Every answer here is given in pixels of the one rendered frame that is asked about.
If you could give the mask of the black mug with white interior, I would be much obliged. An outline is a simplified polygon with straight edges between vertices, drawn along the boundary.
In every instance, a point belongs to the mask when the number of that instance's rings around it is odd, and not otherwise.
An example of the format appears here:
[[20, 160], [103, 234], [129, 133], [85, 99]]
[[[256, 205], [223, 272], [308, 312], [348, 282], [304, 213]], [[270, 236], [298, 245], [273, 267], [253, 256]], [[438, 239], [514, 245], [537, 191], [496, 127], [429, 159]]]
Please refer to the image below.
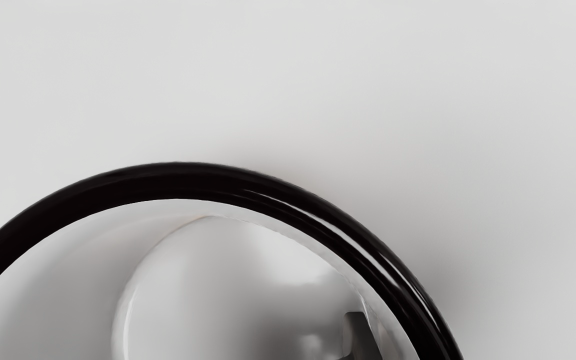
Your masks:
[[301, 187], [163, 162], [0, 228], [0, 360], [464, 360], [409, 269]]

